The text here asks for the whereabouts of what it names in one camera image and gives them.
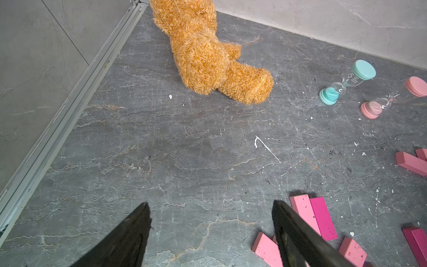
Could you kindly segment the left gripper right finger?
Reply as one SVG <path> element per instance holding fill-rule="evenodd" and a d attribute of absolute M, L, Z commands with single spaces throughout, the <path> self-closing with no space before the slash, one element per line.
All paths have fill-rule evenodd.
<path fill-rule="evenodd" d="M 351 267 L 286 202 L 275 200 L 272 220 L 282 264 L 285 267 Z"/>

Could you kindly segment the pink block carried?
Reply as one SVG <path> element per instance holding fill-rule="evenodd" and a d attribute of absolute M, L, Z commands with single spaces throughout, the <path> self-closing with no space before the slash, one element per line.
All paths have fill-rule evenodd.
<path fill-rule="evenodd" d="M 418 175 L 427 176 L 427 162 L 412 156 L 406 152 L 397 152 L 395 154 L 396 162 L 398 166 L 401 166 L 409 171 L 412 171 Z"/>
<path fill-rule="evenodd" d="M 415 153 L 417 155 L 417 158 L 427 161 L 427 149 L 424 149 L 424 148 L 416 149 Z"/>

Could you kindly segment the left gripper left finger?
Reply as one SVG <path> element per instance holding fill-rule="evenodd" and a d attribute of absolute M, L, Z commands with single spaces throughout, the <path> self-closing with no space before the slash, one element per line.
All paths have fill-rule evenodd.
<path fill-rule="evenodd" d="M 140 204 L 74 267 L 140 267 L 151 230 L 150 207 Z"/>

